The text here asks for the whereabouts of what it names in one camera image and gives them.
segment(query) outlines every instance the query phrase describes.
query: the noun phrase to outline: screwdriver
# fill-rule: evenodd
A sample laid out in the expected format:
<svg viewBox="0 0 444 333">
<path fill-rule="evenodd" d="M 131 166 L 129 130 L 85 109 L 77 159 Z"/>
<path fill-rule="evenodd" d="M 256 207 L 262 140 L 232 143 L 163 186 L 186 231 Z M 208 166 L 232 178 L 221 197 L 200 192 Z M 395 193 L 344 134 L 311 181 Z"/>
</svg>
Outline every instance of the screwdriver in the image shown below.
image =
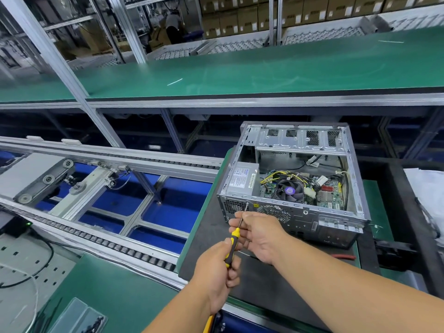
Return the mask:
<svg viewBox="0 0 444 333">
<path fill-rule="evenodd" d="M 247 208 L 248 208 L 248 202 L 247 205 L 245 206 L 244 212 L 247 211 Z M 237 241 L 239 240 L 239 237 L 241 237 L 241 224 L 243 220 L 244 219 L 241 218 L 241 222 L 239 222 L 237 228 L 231 233 L 231 250 L 230 253 L 225 257 L 225 265 L 227 268 L 230 268 L 231 263 L 233 263 L 233 256 L 234 256 L 234 251 L 236 250 Z"/>
</svg>

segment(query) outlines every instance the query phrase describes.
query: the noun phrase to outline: stack of cardboard boxes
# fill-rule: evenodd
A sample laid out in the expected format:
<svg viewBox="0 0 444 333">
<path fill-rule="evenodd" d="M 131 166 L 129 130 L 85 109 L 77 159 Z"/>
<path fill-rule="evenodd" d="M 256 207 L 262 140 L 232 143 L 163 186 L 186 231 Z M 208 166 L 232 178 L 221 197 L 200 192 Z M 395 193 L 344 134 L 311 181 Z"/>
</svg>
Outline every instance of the stack of cardboard boxes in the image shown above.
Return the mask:
<svg viewBox="0 0 444 333">
<path fill-rule="evenodd" d="M 444 0 L 283 0 L 282 27 L 378 14 Z M 269 0 L 200 0 L 205 38 L 269 30 Z M 273 26 L 277 4 L 274 2 Z"/>
</svg>

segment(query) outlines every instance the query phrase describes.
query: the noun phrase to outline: black fan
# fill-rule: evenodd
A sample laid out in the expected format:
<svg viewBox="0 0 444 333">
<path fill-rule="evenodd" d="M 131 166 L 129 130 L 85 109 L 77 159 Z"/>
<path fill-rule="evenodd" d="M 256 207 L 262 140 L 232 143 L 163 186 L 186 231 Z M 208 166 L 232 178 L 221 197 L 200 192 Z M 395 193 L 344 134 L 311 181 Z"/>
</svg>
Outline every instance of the black fan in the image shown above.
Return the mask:
<svg viewBox="0 0 444 333">
<path fill-rule="evenodd" d="M 279 180 L 276 185 L 275 196 L 284 201 L 303 202 L 304 184 L 299 181 Z"/>
</svg>

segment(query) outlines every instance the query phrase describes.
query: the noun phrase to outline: black pants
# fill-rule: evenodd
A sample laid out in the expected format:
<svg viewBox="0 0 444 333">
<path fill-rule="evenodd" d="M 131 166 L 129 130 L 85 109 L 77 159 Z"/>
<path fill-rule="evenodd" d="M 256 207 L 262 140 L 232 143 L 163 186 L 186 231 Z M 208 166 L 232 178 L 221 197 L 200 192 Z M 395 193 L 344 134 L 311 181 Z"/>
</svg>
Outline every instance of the black pants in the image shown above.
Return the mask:
<svg viewBox="0 0 444 333">
<path fill-rule="evenodd" d="M 177 30 L 175 27 L 168 27 L 166 30 L 166 34 L 168 35 L 171 44 L 183 43 L 183 38 L 179 30 Z"/>
</svg>

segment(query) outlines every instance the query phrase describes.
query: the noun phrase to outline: person's right hand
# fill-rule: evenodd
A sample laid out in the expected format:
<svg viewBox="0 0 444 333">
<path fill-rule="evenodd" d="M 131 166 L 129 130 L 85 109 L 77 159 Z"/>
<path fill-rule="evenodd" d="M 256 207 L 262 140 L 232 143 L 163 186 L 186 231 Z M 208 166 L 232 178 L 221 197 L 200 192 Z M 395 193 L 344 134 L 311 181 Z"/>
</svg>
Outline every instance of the person's right hand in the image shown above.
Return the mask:
<svg viewBox="0 0 444 333">
<path fill-rule="evenodd" d="M 274 264 L 277 248 L 283 238 L 288 236 L 282 229 L 279 220 L 274 216 L 255 211 L 238 211 L 236 218 L 232 218 L 230 233 L 239 226 L 241 218 L 241 237 L 237 243 L 237 250 L 243 248 L 253 252 L 262 262 Z"/>
</svg>

